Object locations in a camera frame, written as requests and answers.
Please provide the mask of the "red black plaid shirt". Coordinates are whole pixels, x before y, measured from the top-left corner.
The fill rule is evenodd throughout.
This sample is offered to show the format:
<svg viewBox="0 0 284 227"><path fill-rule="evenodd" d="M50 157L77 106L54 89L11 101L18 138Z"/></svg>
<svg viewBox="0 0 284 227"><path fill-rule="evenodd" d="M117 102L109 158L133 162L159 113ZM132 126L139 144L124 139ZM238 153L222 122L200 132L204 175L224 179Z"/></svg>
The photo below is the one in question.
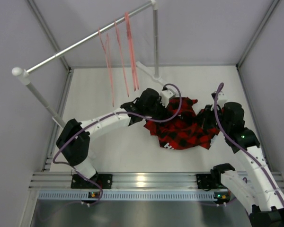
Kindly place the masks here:
<svg viewBox="0 0 284 227"><path fill-rule="evenodd" d="M168 122L157 123L147 121L144 128L151 136L156 136L161 148L184 150L201 146L209 149L218 136L220 130L211 128L205 130L197 121L197 114L193 110L198 100L182 97L182 105L178 115Z"/></svg>

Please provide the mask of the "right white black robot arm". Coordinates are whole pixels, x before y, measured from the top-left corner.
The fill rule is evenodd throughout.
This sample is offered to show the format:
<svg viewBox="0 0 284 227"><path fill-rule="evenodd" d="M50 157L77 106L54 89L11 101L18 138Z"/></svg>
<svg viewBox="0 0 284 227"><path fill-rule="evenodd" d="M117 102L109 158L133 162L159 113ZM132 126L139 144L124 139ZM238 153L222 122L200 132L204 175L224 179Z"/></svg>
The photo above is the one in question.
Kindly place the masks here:
<svg viewBox="0 0 284 227"><path fill-rule="evenodd" d="M204 189L227 188L245 208L253 227L284 227L284 193L266 163L255 133L245 127L241 104L206 105L197 117L203 129L220 130L251 183L248 185L231 164L225 163L210 170L210 181L201 184Z"/></svg>

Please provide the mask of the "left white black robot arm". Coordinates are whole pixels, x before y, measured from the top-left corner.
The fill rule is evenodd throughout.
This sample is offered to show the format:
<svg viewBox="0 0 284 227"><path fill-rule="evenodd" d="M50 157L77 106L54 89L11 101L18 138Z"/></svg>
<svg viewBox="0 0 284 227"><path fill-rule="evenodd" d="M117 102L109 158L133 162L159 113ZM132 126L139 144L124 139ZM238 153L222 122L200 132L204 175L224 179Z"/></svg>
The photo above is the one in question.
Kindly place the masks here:
<svg viewBox="0 0 284 227"><path fill-rule="evenodd" d="M95 182L98 172L89 158L90 142L113 130L129 127L142 120L167 121L167 107L175 96L175 93L166 87L160 92L148 88L140 97L122 104L104 116L82 122L71 119L57 139L58 154L62 154L66 160L65 164L81 174L84 180Z"/></svg>

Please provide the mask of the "silver clothes rack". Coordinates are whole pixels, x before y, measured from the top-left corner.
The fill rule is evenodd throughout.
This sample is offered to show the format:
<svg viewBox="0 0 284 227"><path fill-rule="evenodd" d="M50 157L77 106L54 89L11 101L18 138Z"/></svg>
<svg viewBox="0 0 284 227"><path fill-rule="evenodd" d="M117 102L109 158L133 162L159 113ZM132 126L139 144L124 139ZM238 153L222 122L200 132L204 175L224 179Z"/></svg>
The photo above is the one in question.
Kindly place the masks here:
<svg viewBox="0 0 284 227"><path fill-rule="evenodd" d="M45 34L48 36L50 43L54 46L54 49L57 51L53 56L45 59L44 61L38 63L37 65L29 68L29 69L22 69L20 67L14 67L12 69L12 75L15 76L24 86L26 86L30 92L37 98L37 100L43 105L43 107L48 111L51 115L52 120L59 128L63 128L65 126L65 122L63 121L61 115L55 111L50 104L45 100L45 98L41 95L41 93L36 89L36 87L32 84L31 80L29 79L29 75L36 71L37 69L41 68L42 66L52 62L53 60L64 58L64 55L71 50L83 45L84 43L98 37L101 33L108 31L109 29L113 28L115 25L121 24L125 22L125 17L122 16L116 20L116 22L110 22L104 27L100 28L99 31L93 32L89 36L79 40L78 42L70 45L69 47L59 50L57 48L57 43L55 42L47 24L45 23L44 19L42 18L42 14L39 12L38 7L36 6L33 0L29 0L28 6L32 9L37 21L41 24L41 28L44 30ZM129 12L129 17L133 17L138 13L152 8L153 12L153 38L154 38L154 72L150 71L145 65L138 62L138 68L145 72L150 78L152 78L156 83L162 84L164 79L159 75L159 38L158 38L158 4L154 0L150 0L139 7L133 9Z"/></svg>

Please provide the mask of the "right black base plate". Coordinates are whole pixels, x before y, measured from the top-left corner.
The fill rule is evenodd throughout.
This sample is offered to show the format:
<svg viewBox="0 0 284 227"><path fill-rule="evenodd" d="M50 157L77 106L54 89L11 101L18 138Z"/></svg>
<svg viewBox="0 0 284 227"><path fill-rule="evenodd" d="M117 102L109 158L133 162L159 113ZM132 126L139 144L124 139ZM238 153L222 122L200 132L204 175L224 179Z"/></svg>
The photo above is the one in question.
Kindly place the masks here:
<svg viewBox="0 0 284 227"><path fill-rule="evenodd" d="M204 191L210 191L212 189L219 189L222 187L222 185L219 184L215 177L211 174L197 174L196 182L198 189L202 189Z"/></svg>

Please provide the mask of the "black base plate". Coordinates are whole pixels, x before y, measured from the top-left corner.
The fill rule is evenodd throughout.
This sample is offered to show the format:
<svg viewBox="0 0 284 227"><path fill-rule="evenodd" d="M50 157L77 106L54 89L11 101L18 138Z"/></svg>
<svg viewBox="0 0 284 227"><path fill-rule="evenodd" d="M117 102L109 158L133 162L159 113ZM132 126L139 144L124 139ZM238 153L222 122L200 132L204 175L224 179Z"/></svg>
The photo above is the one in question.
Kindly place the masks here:
<svg viewBox="0 0 284 227"><path fill-rule="evenodd" d="M111 189L113 182L112 174L96 174L96 176L91 178L96 184L98 184L102 189ZM96 189L96 185L83 179L78 174L74 174L71 180L72 189Z"/></svg>
<svg viewBox="0 0 284 227"><path fill-rule="evenodd" d="M215 177L211 174L197 174L196 182L198 189L202 189L204 191L210 191L212 189L219 189L222 187L222 185L219 184Z"/></svg>

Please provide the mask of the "aluminium mounting rail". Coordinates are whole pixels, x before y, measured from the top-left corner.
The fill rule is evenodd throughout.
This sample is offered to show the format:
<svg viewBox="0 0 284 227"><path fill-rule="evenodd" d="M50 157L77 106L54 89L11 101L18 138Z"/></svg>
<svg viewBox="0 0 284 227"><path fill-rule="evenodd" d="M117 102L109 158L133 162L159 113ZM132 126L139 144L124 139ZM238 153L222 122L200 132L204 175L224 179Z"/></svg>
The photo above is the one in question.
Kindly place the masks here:
<svg viewBox="0 0 284 227"><path fill-rule="evenodd" d="M113 175L111 190L197 190L196 175L202 173L106 173ZM37 172L29 183L31 190L71 189L70 172Z"/></svg>

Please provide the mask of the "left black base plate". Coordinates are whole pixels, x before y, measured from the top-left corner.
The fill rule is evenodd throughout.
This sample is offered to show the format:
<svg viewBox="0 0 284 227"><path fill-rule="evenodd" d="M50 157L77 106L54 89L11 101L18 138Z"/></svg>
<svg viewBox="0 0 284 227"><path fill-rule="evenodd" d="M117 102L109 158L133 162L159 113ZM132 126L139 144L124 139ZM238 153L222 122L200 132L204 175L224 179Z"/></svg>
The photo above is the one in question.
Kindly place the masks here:
<svg viewBox="0 0 284 227"><path fill-rule="evenodd" d="M112 174L96 174L96 176L91 178L96 184L98 184L102 189L111 189L113 182ZM96 189L96 185L83 179L78 174L74 174L71 180L72 189Z"/></svg>

